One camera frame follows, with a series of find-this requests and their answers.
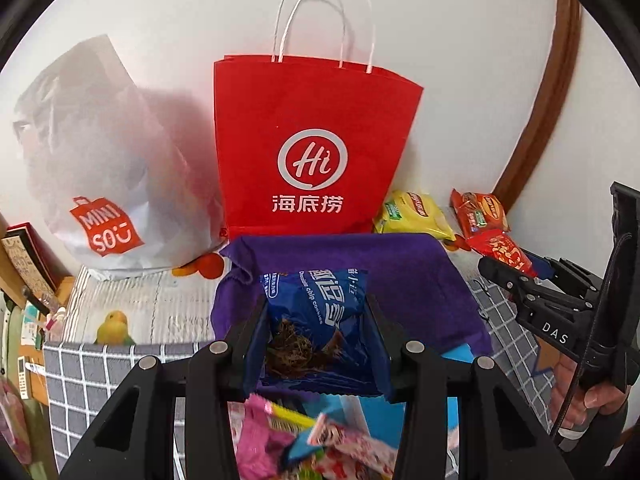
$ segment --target white plastic bag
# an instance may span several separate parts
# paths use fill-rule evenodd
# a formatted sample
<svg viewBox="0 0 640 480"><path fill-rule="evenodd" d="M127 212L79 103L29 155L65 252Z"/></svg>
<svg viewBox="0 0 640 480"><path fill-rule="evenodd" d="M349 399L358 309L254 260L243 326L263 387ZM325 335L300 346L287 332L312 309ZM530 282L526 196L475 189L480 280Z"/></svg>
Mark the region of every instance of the white plastic bag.
<svg viewBox="0 0 640 480"><path fill-rule="evenodd" d="M211 202L192 192L190 168L107 36L44 69L15 113L30 191L82 264L106 278L132 276L181 266L219 243L219 206L210 214Z"/></svg>

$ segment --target pink package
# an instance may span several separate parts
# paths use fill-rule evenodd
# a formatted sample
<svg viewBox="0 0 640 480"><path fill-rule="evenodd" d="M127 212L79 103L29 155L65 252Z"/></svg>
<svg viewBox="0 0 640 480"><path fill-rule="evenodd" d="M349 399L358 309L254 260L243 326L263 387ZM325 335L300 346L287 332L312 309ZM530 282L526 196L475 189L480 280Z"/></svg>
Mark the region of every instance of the pink package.
<svg viewBox="0 0 640 480"><path fill-rule="evenodd" d="M266 480L278 474L280 457L295 435L272 430L264 411L244 406L236 463L243 480Z"/></svg>
<svg viewBox="0 0 640 480"><path fill-rule="evenodd" d="M22 402L4 379L0 379L0 433L20 463L30 464L31 446L27 425L24 422Z"/></svg>
<svg viewBox="0 0 640 480"><path fill-rule="evenodd" d="M330 420L324 413L318 416L306 443L310 446L331 446L385 476L393 476L398 450L371 438L361 431L347 428Z"/></svg>

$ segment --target yellow snack package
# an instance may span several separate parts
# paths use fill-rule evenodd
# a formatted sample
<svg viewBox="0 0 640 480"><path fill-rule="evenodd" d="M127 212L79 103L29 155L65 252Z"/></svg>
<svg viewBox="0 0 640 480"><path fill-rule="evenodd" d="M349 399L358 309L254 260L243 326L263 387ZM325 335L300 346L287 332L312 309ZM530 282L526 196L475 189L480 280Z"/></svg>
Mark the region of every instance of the yellow snack package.
<svg viewBox="0 0 640 480"><path fill-rule="evenodd" d="M428 233L438 240L456 240L442 211L429 195L394 191L376 219L378 233Z"/></svg>

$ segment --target gray plaid cloth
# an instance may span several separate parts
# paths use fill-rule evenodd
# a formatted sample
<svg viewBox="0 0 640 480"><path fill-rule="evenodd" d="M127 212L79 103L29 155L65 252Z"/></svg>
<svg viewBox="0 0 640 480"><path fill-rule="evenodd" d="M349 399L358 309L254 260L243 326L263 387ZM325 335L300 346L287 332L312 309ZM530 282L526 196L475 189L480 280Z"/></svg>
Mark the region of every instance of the gray plaid cloth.
<svg viewBox="0 0 640 480"><path fill-rule="evenodd" d="M529 401L538 420L551 426L548 401L553 385L550 372L531 377L538 345L534 337L515 320L514 307L502 290L484 279L467 282L480 315L486 319L492 338L494 360ZM86 428L129 373L145 355L161 362L190 357L206 343L136 345L130 348L92 344L50 344L44 346L51 436L58 470L78 444ZM185 479L184 399L178 399L174 425L174 479ZM458 450L447 452L446 478L458 477Z"/></svg>

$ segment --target hi logo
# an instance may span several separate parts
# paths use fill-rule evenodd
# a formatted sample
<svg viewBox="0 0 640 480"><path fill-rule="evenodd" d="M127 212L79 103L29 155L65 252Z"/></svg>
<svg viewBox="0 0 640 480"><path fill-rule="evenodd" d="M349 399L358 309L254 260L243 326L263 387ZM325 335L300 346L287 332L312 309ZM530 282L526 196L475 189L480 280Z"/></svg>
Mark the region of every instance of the hi logo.
<svg viewBox="0 0 640 480"><path fill-rule="evenodd" d="M347 147L327 130L313 128L293 134L278 153L278 170L298 189L324 189L338 181L347 167Z"/></svg>

